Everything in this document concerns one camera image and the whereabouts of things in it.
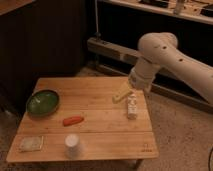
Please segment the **yellow gripper attachment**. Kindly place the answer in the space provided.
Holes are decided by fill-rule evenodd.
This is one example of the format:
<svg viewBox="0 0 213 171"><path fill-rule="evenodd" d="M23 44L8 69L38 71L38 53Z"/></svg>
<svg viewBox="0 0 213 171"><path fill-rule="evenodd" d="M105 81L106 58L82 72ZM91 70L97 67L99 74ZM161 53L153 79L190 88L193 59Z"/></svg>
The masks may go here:
<svg viewBox="0 0 213 171"><path fill-rule="evenodd" d="M132 88L128 82L124 82L112 97L114 103L119 103L132 93Z"/></svg>

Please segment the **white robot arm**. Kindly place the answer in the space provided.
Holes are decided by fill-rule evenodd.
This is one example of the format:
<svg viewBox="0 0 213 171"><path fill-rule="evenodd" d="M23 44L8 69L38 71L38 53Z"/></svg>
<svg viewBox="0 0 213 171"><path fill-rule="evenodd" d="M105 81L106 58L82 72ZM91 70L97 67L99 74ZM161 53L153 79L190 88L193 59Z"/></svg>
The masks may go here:
<svg viewBox="0 0 213 171"><path fill-rule="evenodd" d="M141 56L112 101L119 103L134 89L149 92L156 74L165 68L213 105L213 67L185 55L177 46L177 37L169 32L143 35L138 41Z"/></svg>

